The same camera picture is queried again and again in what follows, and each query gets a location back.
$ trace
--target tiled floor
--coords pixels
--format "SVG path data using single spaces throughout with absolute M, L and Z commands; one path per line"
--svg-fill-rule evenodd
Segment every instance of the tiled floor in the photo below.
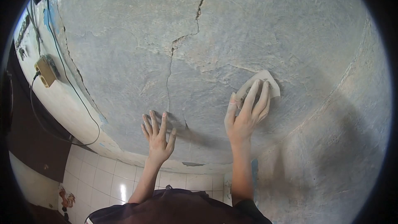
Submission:
M 93 211 L 122 205 L 138 184 L 143 168 L 101 157 L 81 147 L 72 146 L 61 186 L 75 196 L 76 203 L 67 209 L 72 224 L 83 224 Z M 224 175 L 196 175 L 159 172 L 155 189 L 173 188 L 206 191 L 213 199 L 223 200 Z M 62 198 L 58 211 L 63 214 Z

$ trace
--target shoulder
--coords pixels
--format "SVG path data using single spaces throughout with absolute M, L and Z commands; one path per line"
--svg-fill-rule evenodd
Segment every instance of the shoulder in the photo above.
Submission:
M 243 200 L 238 202 L 234 208 L 238 209 L 243 214 L 252 217 L 257 223 L 272 224 L 256 207 L 254 201 Z

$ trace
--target electrical outlet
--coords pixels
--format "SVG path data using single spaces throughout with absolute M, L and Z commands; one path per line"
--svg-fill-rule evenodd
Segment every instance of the electrical outlet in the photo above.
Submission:
M 41 56 L 35 64 L 36 71 L 40 71 L 40 79 L 43 85 L 49 88 L 57 79 L 55 72 L 48 61 L 49 57 Z

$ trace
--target right hand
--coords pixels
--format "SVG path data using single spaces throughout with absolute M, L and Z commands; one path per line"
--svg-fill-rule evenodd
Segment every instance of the right hand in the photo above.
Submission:
M 267 81 L 262 83 L 263 90 L 261 91 L 260 99 L 253 108 L 260 84 L 261 81 L 259 79 L 254 81 L 237 117 L 235 115 L 238 106 L 235 100 L 235 93 L 231 95 L 224 124 L 232 146 L 242 143 L 250 144 L 250 137 L 255 126 L 268 115 L 270 97 L 269 82 Z

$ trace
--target person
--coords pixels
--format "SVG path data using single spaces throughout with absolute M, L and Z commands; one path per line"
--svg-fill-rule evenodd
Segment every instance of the person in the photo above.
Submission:
M 256 94 L 262 87 L 258 102 Z M 136 190 L 124 205 L 113 205 L 99 209 L 89 215 L 87 224 L 99 223 L 266 223 L 271 222 L 262 215 L 253 202 L 254 189 L 251 174 L 250 137 L 256 125 L 269 112 L 269 82 L 256 80 L 236 117 L 237 104 L 232 93 L 224 119 L 226 134 L 231 143 L 232 207 L 209 198 L 206 192 L 191 192 L 185 189 L 155 190 L 157 174 L 163 162 L 172 152 L 176 140 L 173 128 L 166 142 L 167 112 L 163 113 L 159 128 L 154 111 L 150 111 L 151 122 L 143 115 L 141 125 L 149 142 L 149 156 Z

